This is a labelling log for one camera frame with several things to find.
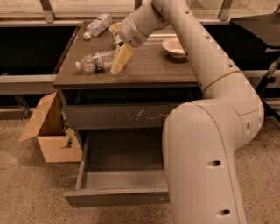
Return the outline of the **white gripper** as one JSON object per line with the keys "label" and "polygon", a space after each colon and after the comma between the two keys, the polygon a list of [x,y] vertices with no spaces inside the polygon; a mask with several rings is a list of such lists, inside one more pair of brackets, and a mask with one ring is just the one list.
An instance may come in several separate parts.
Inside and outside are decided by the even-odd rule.
{"label": "white gripper", "polygon": [[122,22],[112,24],[108,30],[113,34],[119,33],[121,41],[124,43],[115,49],[115,57],[110,72],[118,75],[133,55],[133,47],[141,46],[146,37],[137,28],[134,18],[129,14]]}

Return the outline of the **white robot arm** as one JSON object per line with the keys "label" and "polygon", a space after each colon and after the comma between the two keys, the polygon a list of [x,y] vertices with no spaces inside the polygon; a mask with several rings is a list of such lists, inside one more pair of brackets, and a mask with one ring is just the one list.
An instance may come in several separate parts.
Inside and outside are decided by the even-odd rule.
{"label": "white robot arm", "polygon": [[173,224],[247,224],[235,150],[263,124],[261,99],[245,75],[191,13],[186,0],[146,0],[123,21],[112,74],[156,30],[172,25],[203,97],[166,118],[162,148]]}

